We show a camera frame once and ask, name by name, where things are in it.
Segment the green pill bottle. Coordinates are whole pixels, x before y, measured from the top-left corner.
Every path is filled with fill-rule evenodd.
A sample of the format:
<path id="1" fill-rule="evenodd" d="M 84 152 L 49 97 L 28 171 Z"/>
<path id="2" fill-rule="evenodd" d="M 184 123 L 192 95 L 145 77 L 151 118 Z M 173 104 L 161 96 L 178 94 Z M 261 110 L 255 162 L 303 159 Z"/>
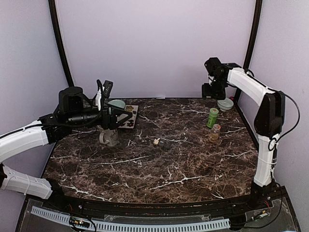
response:
<path id="1" fill-rule="evenodd" d="M 209 111 L 209 115 L 208 115 L 208 121 L 207 121 L 207 124 L 206 126 L 208 128 L 212 128 L 213 125 L 216 123 L 216 120 L 217 120 L 217 116 L 219 114 L 219 110 L 216 109 L 216 108 L 211 108 L 210 111 Z"/>

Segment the grey weekly pill organizer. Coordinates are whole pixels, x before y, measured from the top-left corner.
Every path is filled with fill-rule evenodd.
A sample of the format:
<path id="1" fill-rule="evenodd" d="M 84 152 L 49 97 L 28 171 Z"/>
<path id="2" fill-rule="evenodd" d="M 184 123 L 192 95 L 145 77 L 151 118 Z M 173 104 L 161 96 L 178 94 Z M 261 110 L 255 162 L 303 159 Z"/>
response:
<path id="1" fill-rule="evenodd" d="M 169 141 L 167 141 L 166 139 L 163 138 L 159 138 L 159 144 L 157 145 L 158 147 L 162 147 L 164 149 L 170 149 L 171 148 L 171 144 Z"/>

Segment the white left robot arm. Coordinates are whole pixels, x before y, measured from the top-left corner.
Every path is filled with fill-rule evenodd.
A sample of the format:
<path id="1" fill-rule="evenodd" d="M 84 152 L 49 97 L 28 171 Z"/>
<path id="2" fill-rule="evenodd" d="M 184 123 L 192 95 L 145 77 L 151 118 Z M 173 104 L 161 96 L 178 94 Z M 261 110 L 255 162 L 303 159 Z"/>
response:
<path id="1" fill-rule="evenodd" d="M 81 87 L 69 87 L 59 92 L 58 106 L 52 114 L 0 137 L 0 161 L 35 147 L 51 145 L 70 135 L 73 129 L 101 126 L 114 130 L 133 114 L 124 107 L 106 103 L 112 85 L 106 82 L 98 87 L 94 100 L 90 100 Z M 8 166 L 0 165 L 0 188 L 49 199 L 58 211 L 68 207 L 68 199 L 62 196 L 61 187 L 51 179 L 36 178 Z"/>

